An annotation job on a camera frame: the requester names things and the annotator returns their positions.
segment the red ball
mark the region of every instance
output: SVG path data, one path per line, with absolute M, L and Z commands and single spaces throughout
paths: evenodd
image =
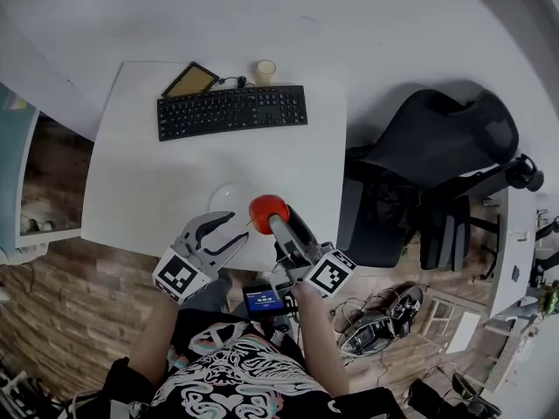
M 272 234 L 270 216 L 277 214 L 284 221 L 289 222 L 289 207 L 281 197 L 265 194 L 256 197 L 248 207 L 248 213 L 256 231 L 262 234 Z

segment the chair backrest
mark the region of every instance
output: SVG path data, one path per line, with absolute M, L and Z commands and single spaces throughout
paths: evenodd
M 518 148 L 514 120 L 497 96 L 483 91 L 462 106 L 436 90 L 413 93 L 379 141 L 348 157 L 386 168 L 421 189 L 510 161 Z

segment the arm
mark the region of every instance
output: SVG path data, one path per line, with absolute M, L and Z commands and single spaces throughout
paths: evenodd
M 130 354 L 128 367 L 146 377 L 155 388 L 161 386 L 165 375 L 178 309 L 177 303 L 157 293 L 154 310 Z
M 299 306 L 308 372 L 332 397 L 349 394 L 348 374 L 321 294 L 307 283 L 298 283 L 292 292 Z

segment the black keyboard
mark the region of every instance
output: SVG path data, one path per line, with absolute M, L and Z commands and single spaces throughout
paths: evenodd
M 157 100 L 159 141 L 303 124 L 303 86 L 234 88 Z

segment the cup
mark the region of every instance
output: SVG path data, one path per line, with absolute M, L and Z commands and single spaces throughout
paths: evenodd
M 272 75 L 276 71 L 276 65 L 268 59 L 260 60 L 256 64 L 254 80 L 257 86 L 269 86 L 272 82 Z

